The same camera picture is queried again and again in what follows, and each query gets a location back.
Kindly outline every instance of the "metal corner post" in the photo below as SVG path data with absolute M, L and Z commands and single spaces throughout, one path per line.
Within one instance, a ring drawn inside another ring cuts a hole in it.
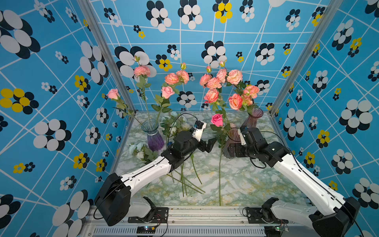
M 84 17 L 86 18 L 88 24 L 91 27 L 91 32 L 99 45 L 101 52 L 103 53 L 104 59 L 107 62 L 110 72 L 113 75 L 114 81 L 118 87 L 119 93 L 123 96 L 125 103 L 129 105 L 130 109 L 135 109 L 132 100 L 126 90 L 125 84 L 121 78 L 119 70 L 116 63 L 113 60 L 112 53 L 106 43 L 104 35 L 100 29 L 99 24 L 96 21 L 96 17 L 92 10 L 89 0 L 77 0 Z
M 342 2 L 343 0 L 330 0 L 322 20 L 320 21 L 316 29 L 313 31 L 306 46 L 301 52 L 300 57 L 298 58 L 298 60 L 295 63 L 295 66 L 293 67 L 294 70 L 292 70 L 290 76 L 281 88 L 278 97 L 276 97 L 273 107 L 270 110 L 271 116 L 274 116 L 274 113 L 279 109 L 280 105 L 283 103 L 285 97 L 287 96 L 287 91 L 295 82 L 298 75 L 301 73 L 301 70 L 308 61 L 309 55 L 312 53 L 313 48 L 320 40 L 321 36 L 324 34 L 326 28 L 329 26 L 330 22 L 332 21 L 334 15 L 336 14 Z

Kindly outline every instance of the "mounting plate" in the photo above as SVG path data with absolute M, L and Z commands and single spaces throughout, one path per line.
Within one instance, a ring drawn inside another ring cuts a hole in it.
M 161 223 L 167 223 L 168 207 L 157 207 L 154 214 L 158 214 L 161 216 Z M 145 223 L 145 222 L 140 221 L 137 217 L 129 217 L 128 223 Z M 158 219 L 155 218 L 149 223 L 158 223 Z
M 260 213 L 261 207 L 247 207 L 246 208 L 246 215 L 248 216 L 247 219 L 249 220 L 249 224 L 280 224 L 281 220 L 276 219 L 272 223 L 267 223 L 262 219 L 262 214 Z M 288 220 L 282 220 L 284 223 L 288 224 Z

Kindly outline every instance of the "glass vase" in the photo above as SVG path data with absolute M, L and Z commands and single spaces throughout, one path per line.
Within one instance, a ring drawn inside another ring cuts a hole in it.
M 260 108 L 255 108 L 253 110 L 252 115 L 248 114 L 248 117 L 246 120 L 243 122 L 243 126 L 247 126 L 248 128 L 251 127 L 257 127 L 257 121 L 260 117 L 263 116 L 263 111 Z
M 248 126 L 249 128 L 250 127 L 256 127 L 258 119 L 262 116 L 263 116 L 263 111 L 260 108 L 255 108 L 253 110 L 252 115 L 248 114 L 248 117 L 246 118 L 246 120 L 243 122 L 242 125 Z M 238 129 L 230 129 L 229 130 L 229 137 L 231 139 L 228 138 L 222 152 L 226 158 L 233 158 L 230 156 L 229 152 L 235 143 L 241 142 L 240 136 L 238 135 Z
M 147 144 L 152 151 L 163 148 L 164 141 L 158 131 L 159 123 L 155 119 L 148 119 L 142 123 L 141 129 L 147 134 Z

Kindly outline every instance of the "vent grille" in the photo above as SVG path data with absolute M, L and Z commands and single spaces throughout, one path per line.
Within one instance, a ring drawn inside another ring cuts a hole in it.
M 115 226 L 96 226 L 94 237 L 108 236 L 136 236 L 137 226 L 115 227 Z M 166 231 L 162 225 L 155 233 L 161 236 Z M 266 236 L 265 228 L 261 226 L 169 226 L 165 236 Z

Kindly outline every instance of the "hot pink rose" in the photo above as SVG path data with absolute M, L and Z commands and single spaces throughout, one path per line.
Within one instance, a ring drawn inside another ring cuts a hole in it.
M 251 97 L 246 94 L 242 95 L 242 101 L 248 106 L 253 104 Z
M 213 88 L 221 88 L 221 84 L 220 84 L 220 80 L 217 78 L 217 77 L 213 77 L 212 79 L 210 79 L 207 83 L 207 87 L 209 89 L 213 89 Z
M 223 119 L 222 119 L 222 115 L 217 113 L 215 115 L 212 116 L 212 120 L 211 122 L 216 125 L 217 127 L 221 127 L 223 125 Z
M 218 99 L 218 91 L 216 89 L 210 89 L 204 96 L 206 103 L 216 102 Z
M 176 75 L 179 77 L 179 79 L 181 79 L 181 78 L 183 79 L 184 84 L 187 84 L 187 82 L 190 80 L 190 76 L 184 70 L 177 71 Z
M 172 90 L 172 88 L 170 86 L 163 86 L 162 87 L 162 97 L 168 99 L 173 94 L 175 94 L 175 92 Z
M 108 92 L 108 95 L 107 95 L 110 99 L 115 99 L 117 100 L 118 99 L 118 96 L 120 96 L 120 94 L 118 93 L 118 89 L 111 89 L 109 92 Z
M 242 106 L 242 98 L 240 95 L 235 94 L 229 98 L 229 105 L 234 110 L 239 110 Z
M 175 75 L 175 73 L 170 73 L 170 74 L 168 74 L 168 75 L 164 78 L 164 81 L 165 81 L 167 84 L 169 84 L 169 85 L 173 85 L 173 84 L 179 82 L 179 78 L 178 78 L 178 76 Z
M 220 80 L 221 83 L 225 83 L 225 77 L 226 77 L 226 69 L 225 68 L 221 68 L 216 77 Z
M 242 72 L 237 69 L 231 70 L 226 80 L 231 84 L 237 85 L 242 80 Z
M 259 88 L 257 86 L 247 86 L 244 90 L 243 93 L 245 95 L 251 96 L 253 99 L 255 99 L 258 95 L 257 93 L 259 92 Z
M 212 78 L 210 74 L 204 74 L 200 78 L 200 85 L 202 85 L 205 88 L 206 83 Z
M 150 69 L 147 66 L 139 66 L 134 69 L 134 75 L 141 76 L 146 75 L 150 76 Z

